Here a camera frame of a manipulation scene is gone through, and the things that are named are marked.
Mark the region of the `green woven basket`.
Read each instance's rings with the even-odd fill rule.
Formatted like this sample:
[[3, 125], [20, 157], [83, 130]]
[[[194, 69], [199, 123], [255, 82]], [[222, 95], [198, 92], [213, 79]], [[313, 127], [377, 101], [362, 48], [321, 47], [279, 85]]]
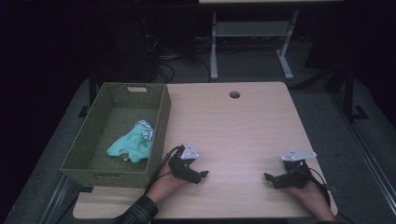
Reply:
[[[171, 99], [164, 84], [105, 83], [85, 118], [61, 171], [83, 186], [145, 188], [163, 159]], [[125, 161], [106, 151], [144, 120], [153, 129], [149, 156]]]

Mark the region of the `metal floor rail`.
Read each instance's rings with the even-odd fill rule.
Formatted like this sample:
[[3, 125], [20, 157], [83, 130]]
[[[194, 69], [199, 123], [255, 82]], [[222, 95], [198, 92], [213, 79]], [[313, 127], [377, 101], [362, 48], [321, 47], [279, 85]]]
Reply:
[[370, 173], [372, 174], [375, 183], [378, 185], [390, 210], [392, 211], [393, 215], [396, 216], [396, 189], [389, 182], [388, 177], [386, 176], [377, 159], [375, 158], [369, 145], [364, 140], [363, 135], [361, 134], [354, 119], [351, 119], [344, 112], [343, 102], [339, 99], [338, 96], [333, 94], [330, 95], [330, 98], [338, 113], [340, 114], [343, 122], [345, 123], [350, 133], [352, 134], [355, 142], [357, 143], [361, 152], [361, 156], [366, 163], [366, 166], [368, 167]]
[[79, 184], [67, 175], [62, 175], [52, 193], [39, 224], [61, 224], [77, 201]]

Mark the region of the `person's right hand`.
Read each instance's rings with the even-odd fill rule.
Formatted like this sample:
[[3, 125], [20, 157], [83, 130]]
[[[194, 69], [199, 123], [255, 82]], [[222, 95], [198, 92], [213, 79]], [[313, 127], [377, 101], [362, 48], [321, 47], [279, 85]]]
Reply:
[[312, 181], [309, 181], [303, 188], [285, 188], [285, 191], [295, 197], [306, 209], [328, 207], [328, 202], [321, 189]]

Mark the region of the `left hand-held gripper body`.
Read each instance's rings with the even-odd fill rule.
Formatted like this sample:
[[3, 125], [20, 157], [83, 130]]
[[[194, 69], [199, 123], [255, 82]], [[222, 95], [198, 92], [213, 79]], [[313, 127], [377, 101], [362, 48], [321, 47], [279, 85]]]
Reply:
[[190, 168], [190, 165], [199, 157], [192, 143], [177, 147], [168, 165], [174, 177], [180, 179], [199, 179], [200, 174]]

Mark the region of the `black metal stand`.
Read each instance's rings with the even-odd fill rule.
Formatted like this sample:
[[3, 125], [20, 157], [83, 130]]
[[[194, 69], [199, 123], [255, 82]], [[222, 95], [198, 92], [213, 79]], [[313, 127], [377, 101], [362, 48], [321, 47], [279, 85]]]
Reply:
[[344, 90], [344, 113], [346, 118], [353, 122], [355, 119], [368, 119], [361, 106], [353, 105], [354, 74], [350, 67], [346, 70]]
[[92, 108], [97, 94], [96, 73], [91, 70], [89, 77], [82, 85], [82, 101], [83, 105], [79, 110], [78, 117], [85, 119]]

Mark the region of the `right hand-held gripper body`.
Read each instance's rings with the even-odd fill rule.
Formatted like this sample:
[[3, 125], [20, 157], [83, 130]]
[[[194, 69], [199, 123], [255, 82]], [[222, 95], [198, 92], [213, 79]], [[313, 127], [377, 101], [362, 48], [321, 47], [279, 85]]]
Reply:
[[317, 154], [315, 152], [294, 148], [282, 156], [281, 160], [283, 161], [286, 174], [281, 176], [279, 181], [280, 187], [282, 189], [289, 187], [302, 189], [312, 177], [306, 159], [312, 159], [316, 156]]

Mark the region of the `person's left hand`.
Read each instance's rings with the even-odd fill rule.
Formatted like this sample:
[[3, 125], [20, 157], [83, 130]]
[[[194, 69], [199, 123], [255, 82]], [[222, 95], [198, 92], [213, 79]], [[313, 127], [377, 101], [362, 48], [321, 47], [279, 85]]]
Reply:
[[174, 177], [169, 165], [165, 164], [146, 196], [158, 204], [186, 184], [188, 181]]

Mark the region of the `teal baby garment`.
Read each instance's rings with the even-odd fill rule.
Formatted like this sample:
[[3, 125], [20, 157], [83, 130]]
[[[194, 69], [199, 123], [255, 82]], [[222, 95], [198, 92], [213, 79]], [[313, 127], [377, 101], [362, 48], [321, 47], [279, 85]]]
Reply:
[[108, 156], [127, 156], [132, 163], [149, 157], [154, 140], [154, 129], [145, 120], [139, 120], [131, 131], [120, 137], [107, 150]]

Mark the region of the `grey metal table frame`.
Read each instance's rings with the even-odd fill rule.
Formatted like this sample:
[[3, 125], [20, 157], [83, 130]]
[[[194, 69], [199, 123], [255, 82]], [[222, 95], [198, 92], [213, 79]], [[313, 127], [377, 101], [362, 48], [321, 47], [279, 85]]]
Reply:
[[210, 79], [217, 80], [219, 78], [217, 60], [217, 39], [219, 37], [283, 37], [284, 43], [276, 50], [276, 57], [285, 79], [294, 79], [294, 75], [286, 59], [286, 53], [298, 15], [299, 11], [294, 10], [288, 21], [218, 21], [217, 12], [214, 12], [212, 14], [211, 51], [209, 61]]

